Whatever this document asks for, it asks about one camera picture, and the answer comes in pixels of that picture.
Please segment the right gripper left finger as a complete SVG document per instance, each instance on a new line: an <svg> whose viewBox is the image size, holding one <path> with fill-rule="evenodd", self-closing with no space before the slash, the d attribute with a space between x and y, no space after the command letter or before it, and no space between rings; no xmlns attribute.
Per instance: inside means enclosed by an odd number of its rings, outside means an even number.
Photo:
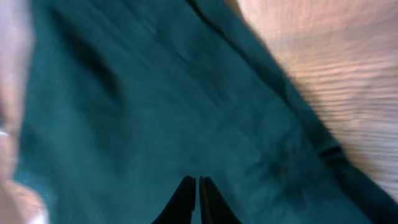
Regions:
<svg viewBox="0 0 398 224"><path fill-rule="evenodd" d="M152 224L191 224L196 202L196 179L185 176Z"/></svg>

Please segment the black shorts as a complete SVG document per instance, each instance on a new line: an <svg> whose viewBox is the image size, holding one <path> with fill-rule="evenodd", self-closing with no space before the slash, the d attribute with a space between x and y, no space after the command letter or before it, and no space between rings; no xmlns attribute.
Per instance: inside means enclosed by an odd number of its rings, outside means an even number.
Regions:
<svg viewBox="0 0 398 224"><path fill-rule="evenodd" d="M33 1L15 180L52 223L152 223L185 176L241 223L396 223L223 1Z"/></svg>

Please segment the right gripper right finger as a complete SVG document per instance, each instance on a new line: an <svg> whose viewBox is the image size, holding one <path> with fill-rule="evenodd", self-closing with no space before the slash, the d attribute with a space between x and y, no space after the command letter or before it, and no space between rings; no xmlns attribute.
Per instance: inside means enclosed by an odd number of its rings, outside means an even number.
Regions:
<svg viewBox="0 0 398 224"><path fill-rule="evenodd" d="M209 177L200 177L200 210L202 224L242 224Z"/></svg>

